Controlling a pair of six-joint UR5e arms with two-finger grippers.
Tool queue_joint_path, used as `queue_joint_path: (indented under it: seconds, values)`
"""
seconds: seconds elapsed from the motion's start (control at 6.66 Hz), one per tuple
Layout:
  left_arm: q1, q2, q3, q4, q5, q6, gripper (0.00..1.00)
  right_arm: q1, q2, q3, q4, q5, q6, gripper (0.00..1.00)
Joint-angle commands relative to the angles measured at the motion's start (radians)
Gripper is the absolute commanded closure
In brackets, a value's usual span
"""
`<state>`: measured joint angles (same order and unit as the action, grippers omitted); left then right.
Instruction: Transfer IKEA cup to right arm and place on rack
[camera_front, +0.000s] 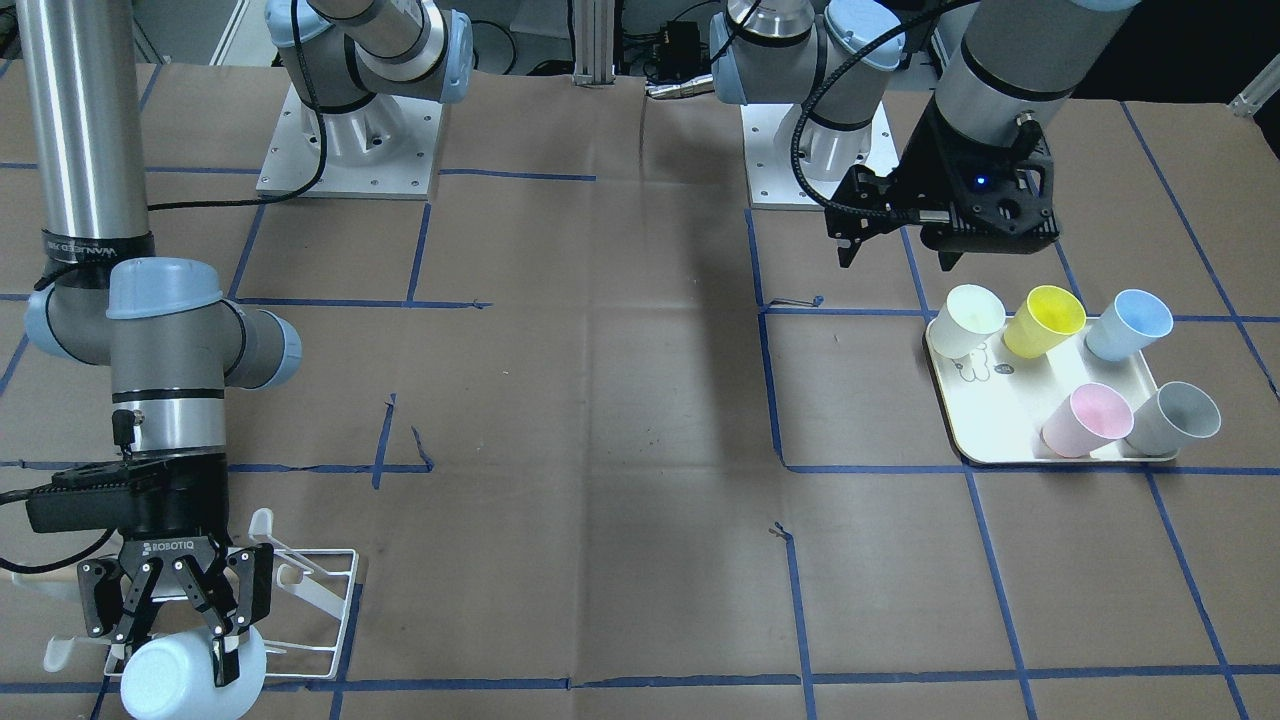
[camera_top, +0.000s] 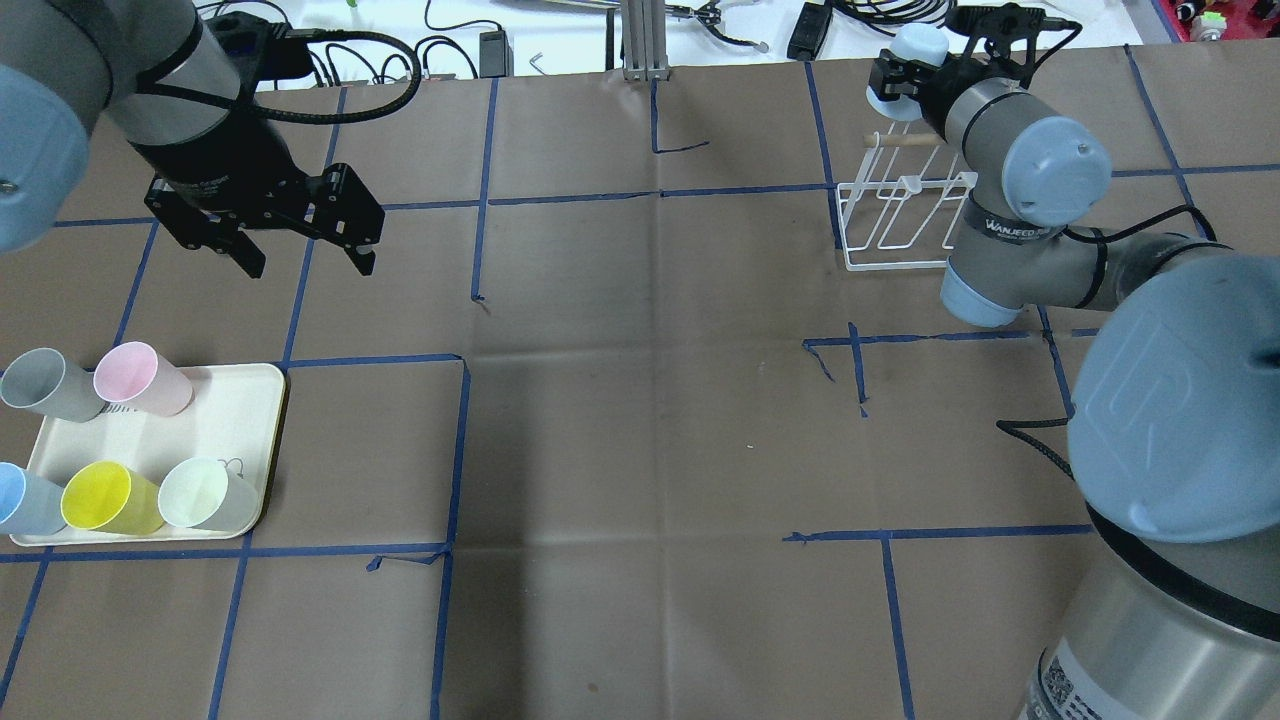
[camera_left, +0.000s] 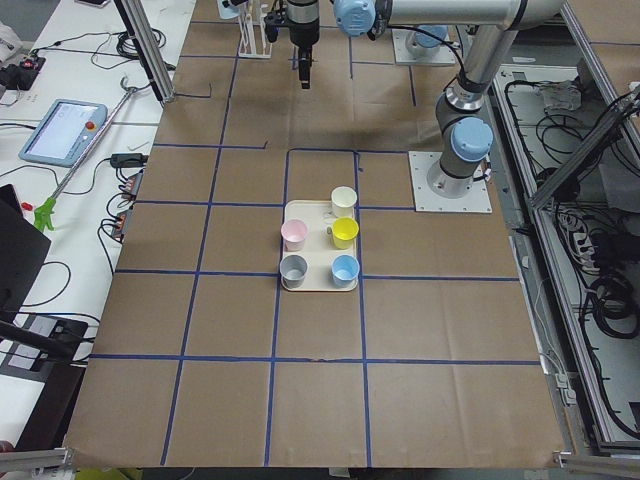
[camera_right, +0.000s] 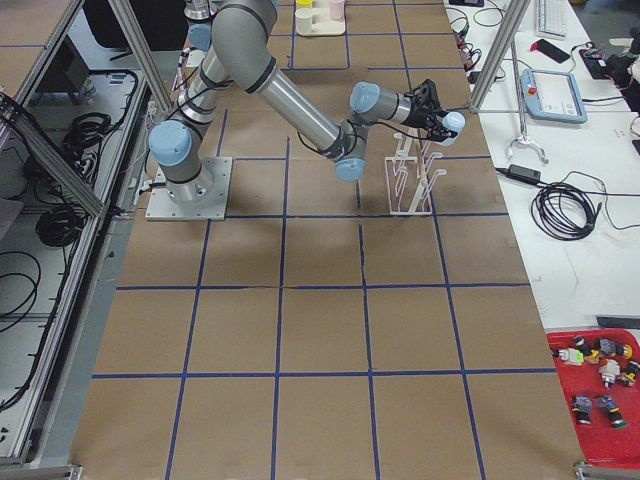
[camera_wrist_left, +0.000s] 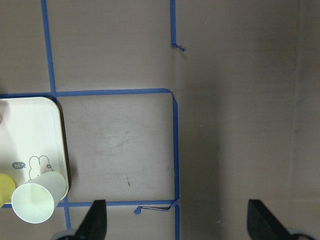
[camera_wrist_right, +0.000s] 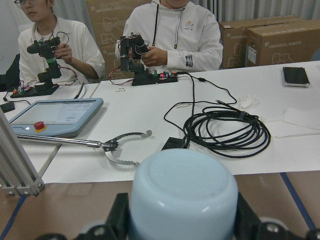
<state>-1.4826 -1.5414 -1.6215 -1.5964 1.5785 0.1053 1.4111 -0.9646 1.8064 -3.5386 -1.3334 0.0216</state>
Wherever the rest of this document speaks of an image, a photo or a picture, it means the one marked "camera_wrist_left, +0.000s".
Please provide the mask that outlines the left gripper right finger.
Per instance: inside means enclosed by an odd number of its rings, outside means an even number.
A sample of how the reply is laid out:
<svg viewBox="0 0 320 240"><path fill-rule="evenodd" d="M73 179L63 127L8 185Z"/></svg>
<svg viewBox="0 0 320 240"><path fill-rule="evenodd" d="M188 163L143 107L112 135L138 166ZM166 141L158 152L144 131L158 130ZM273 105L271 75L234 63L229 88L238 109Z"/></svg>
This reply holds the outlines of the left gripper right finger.
<svg viewBox="0 0 320 240"><path fill-rule="evenodd" d="M247 232L252 240L290 240L292 238L287 229L258 199L248 201Z"/></svg>

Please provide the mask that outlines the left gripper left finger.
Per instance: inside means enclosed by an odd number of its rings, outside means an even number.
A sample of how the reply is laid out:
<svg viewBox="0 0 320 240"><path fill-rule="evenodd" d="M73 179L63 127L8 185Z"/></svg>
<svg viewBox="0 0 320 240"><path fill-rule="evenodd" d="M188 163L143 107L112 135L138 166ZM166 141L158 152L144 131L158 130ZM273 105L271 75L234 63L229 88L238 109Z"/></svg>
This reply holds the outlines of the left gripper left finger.
<svg viewBox="0 0 320 240"><path fill-rule="evenodd" d="M75 240L104 240L107 234L105 200L95 200L73 235Z"/></svg>

